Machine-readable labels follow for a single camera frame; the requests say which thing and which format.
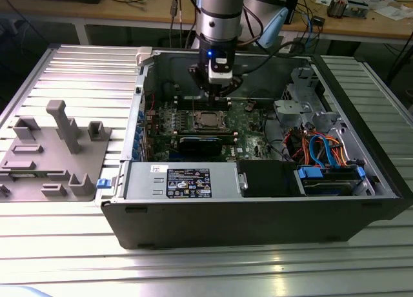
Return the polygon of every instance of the blue plastic clip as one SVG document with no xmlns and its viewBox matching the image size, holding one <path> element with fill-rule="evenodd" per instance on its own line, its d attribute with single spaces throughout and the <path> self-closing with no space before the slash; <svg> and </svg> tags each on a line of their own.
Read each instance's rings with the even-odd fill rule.
<svg viewBox="0 0 413 297">
<path fill-rule="evenodd" d="M 364 179 L 366 177 L 366 172 L 363 167 L 357 167 L 357 172 L 359 173 L 360 178 Z"/>
<path fill-rule="evenodd" d="M 98 179 L 96 183 L 97 189 L 110 189 L 112 187 L 111 179 Z"/>
<path fill-rule="evenodd" d="M 319 167 L 301 167 L 298 170 L 298 176 L 300 179 L 323 178 L 323 173 Z"/>
</svg>

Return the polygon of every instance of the workbench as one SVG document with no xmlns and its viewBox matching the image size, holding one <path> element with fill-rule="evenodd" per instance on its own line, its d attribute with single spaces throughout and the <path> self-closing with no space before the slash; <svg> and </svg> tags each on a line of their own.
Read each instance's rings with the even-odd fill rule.
<svg viewBox="0 0 413 297">
<path fill-rule="evenodd" d="M 19 116 L 55 127 L 45 107 L 62 99 L 79 126 L 94 120 L 112 128 L 101 169 L 101 178 L 111 178 L 135 90 L 136 54 L 129 47 L 49 48 L 0 116 L 0 158 L 15 138 Z M 372 82 L 377 77 L 367 65 L 351 57 L 325 61 L 413 187 L 413 134 L 406 131 L 407 116 L 395 110 L 400 102 Z M 383 96 L 392 105 L 379 105 Z M 91 202 L 0 203 L 0 283 L 53 297 L 373 297 L 413 291 L 413 209 L 371 224 L 348 242 L 131 251 L 118 244 L 99 207 L 111 195 L 104 189 Z"/>
<path fill-rule="evenodd" d="M 90 44 L 86 25 L 165 29 L 170 27 L 170 4 L 172 0 L 148 0 L 146 1 L 146 12 L 126 3 L 117 3 L 112 0 L 102 0 L 97 5 L 45 0 L 10 1 L 29 20 L 73 24 L 81 45 Z M 393 21 L 375 12 L 369 12 L 366 19 L 329 18 L 327 17 L 327 6 L 315 4 L 315 0 L 306 1 L 314 14 L 326 18 L 320 35 L 321 39 L 403 44 L 413 29 L 412 19 Z M 5 0 L 0 0 L 0 19 L 19 19 L 19 16 L 8 6 Z M 179 28 L 177 21 L 178 18 L 175 20 L 174 29 Z M 183 0 L 183 29 L 188 30 L 193 22 L 194 8 L 189 0 Z M 297 36 L 301 36 L 305 31 L 306 26 L 301 16 L 295 14 L 291 25 L 284 25 L 280 36 L 283 36 L 285 41 L 290 41 Z"/>
</svg>

